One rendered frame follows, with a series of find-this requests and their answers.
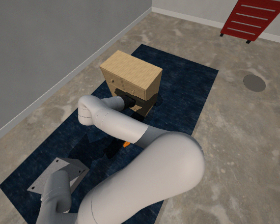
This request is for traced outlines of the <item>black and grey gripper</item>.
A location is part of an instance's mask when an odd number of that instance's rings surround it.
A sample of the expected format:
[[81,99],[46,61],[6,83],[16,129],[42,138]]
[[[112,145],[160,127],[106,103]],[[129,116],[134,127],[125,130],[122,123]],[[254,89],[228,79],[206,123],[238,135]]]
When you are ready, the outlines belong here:
[[111,97],[111,98],[114,98],[116,101],[117,101],[117,104],[118,104],[118,108],[117,108],[117,111],[118,112],[121,112],[127,108],[132,108],[135,106],[136,104],[136,100],[129,97],[128,95],[121,95],[121,96],[114,96],[114,97]]

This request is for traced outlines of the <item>orange rectangular block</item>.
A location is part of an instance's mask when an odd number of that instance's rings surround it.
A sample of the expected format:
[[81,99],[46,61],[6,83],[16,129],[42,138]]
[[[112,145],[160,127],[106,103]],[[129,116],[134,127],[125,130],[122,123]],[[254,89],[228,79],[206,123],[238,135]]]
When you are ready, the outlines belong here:
[[124,146],[124,147],[126,147],[126,146],[128,146],[128,145],[130,145],[130,143],[127,142],[127,141],[123,143],[123,146]]

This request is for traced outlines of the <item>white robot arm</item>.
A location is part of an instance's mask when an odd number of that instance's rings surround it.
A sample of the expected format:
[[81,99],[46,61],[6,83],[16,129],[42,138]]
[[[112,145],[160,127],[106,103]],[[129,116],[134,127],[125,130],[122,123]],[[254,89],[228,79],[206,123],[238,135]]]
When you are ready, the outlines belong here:
[[114,98],[84,95],[78,120],[144,150],[72,205],[68,172],[52,173],[43,186],[36,224],[121,224],[141,209],[194,188],[205,173],[205,156],[192,136],[159,129],[117,111]]

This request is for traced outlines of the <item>small wooden chest of drawers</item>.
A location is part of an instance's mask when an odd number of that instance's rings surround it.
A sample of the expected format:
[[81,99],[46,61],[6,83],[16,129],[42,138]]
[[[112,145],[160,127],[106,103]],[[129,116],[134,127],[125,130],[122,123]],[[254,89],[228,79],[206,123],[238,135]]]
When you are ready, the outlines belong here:
[[99,67],[145,90],[146,117],[157,101],[163,69],[119,50]]

